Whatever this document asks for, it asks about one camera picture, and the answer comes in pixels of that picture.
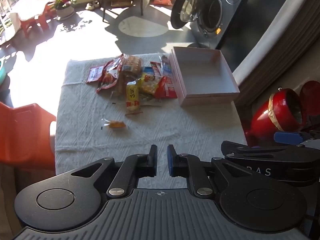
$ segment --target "red lid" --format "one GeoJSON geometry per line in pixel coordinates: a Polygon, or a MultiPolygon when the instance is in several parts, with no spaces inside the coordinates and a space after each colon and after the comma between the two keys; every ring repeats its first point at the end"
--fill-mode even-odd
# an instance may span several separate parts
{"type": "Polygon", "coordinates": [[[308,81],[300,91],[300,100],[308,115],[320,115],[320,83],[308,81]]]}

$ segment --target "tile floor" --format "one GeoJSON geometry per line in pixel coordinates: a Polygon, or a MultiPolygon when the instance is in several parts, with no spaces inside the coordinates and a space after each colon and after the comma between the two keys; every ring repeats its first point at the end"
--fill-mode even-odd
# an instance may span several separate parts
{"type": "Polygon", "coordinates": [[[174,30],[170,8],[149,5],[144,16],[139,6],[93,12],[77,8],[62,23],[55,19],[42,32],[34,26],[26,39],[22,31],[2,45],[0,58],[10,77],[11,100],[15,107],[37,103],[57,115],[61,85],[69,60],[89,60],[121,53],[169,52],[173,46],[195,42],[188,27],[174,30]]]}

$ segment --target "red plastic chair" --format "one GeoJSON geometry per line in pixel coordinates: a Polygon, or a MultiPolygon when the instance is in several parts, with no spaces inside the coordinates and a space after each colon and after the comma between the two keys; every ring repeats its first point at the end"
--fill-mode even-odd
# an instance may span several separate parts
{"type": "Polygon", "coordinates": [[[0,102],[0,162],[54,171],[50,124],[55,120],[37,104],[10,108],[0,102]]]}

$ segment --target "cardboard box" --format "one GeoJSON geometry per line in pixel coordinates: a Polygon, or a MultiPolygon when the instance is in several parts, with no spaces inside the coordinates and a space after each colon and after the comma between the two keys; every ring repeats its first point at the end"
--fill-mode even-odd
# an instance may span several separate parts
{"type": "Polygon", "coordinates": [[[181,106],[232,102],[240,93],[220,50],[173,47],[169,60],[181,106]]]}

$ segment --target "white tablecloth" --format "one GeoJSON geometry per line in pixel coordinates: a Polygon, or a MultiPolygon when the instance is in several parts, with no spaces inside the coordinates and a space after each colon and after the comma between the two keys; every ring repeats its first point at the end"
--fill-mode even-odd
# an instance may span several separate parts
{"type": "MultiPolygon", "coordinates": [[[[158,61],[157,54],[140,55],[144,66],[158,61]]],[[[190,153],[203,161],[222,156],[224,140],[245,144],[244,133],[233,103],[181,108],[177,99],[163,100],[162,107],[144,107],[143,113],[124,116],[125,104],[111,104],[109,91],[96,94],[97,83],[86,84],[89,68],[107,59],[70,61],[57,116],[55,141],[56,173],[61,174],[110,156],[116,162],[132,154],[149,152],[158,146],[155,178],[142,178],[139,187],[186,187],[185,179],[170,178],[166,148],[190,153]],[[127,129],[101,130],[101,119],[123,120],[127,129]]]]}

